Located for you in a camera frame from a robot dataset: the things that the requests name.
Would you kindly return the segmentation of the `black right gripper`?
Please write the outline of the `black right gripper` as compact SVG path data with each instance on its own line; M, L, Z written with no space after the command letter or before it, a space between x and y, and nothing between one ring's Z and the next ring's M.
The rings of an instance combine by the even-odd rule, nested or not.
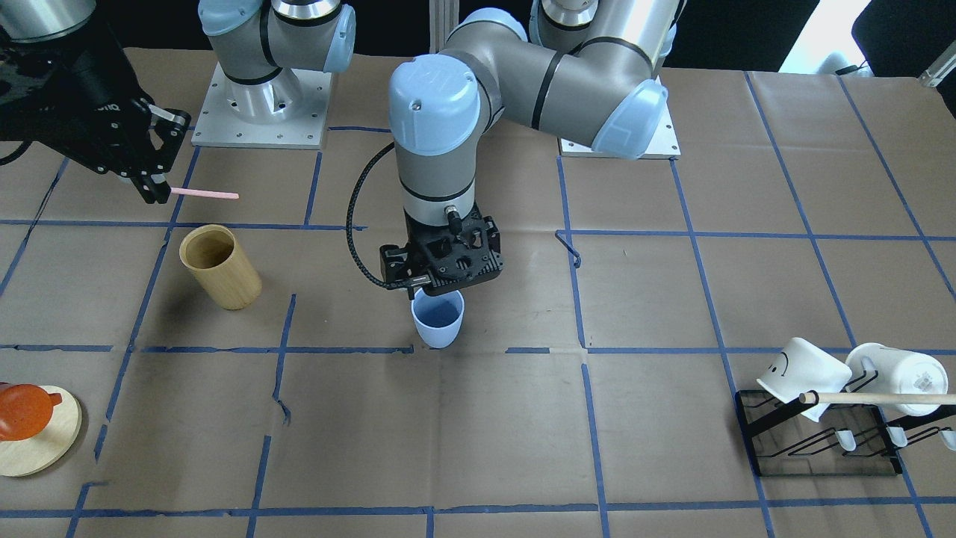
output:
M129 180L147 204L165 204L172 191L164 174L190 124L188 112L160 107L148 96L107 103L79 120L72 159Z

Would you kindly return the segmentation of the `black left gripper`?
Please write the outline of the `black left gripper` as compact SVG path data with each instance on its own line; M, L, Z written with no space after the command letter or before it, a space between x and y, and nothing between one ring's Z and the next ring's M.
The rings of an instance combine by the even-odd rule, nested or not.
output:
M437 297L497 278L504 269L500 232L479 210L452 211L440 227L406 215L409 242L379 248L380 271L391 289L417 290Z

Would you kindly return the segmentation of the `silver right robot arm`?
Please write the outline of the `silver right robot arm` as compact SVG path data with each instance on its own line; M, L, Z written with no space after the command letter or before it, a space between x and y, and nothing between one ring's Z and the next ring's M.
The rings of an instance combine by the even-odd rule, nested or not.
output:
M4 1L4 142L44 144L94 173L129 180L148 204L164 204L190 125L140 86L93 1Z

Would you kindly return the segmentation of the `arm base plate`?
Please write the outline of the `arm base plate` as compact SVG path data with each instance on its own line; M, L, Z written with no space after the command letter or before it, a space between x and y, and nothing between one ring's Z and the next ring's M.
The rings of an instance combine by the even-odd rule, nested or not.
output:
M667 105L668 90L659 78L636 85L598 129L593 144L559 139L565 157L676 159L682 155Z
M320 150L335 75L284 69L242 85L217 65L192 135L195 146Z

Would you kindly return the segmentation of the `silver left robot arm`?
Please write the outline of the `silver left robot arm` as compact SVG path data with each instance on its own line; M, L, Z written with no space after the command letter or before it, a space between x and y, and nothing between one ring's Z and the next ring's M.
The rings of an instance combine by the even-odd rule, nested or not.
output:
M683 1L536 1L529 28L468 14L436 54L400 65L389 122L409 241L379 249L386 289L431 296L494 279L504 260L476 204L477 147L499 119L634 160L665 115L658 71Z

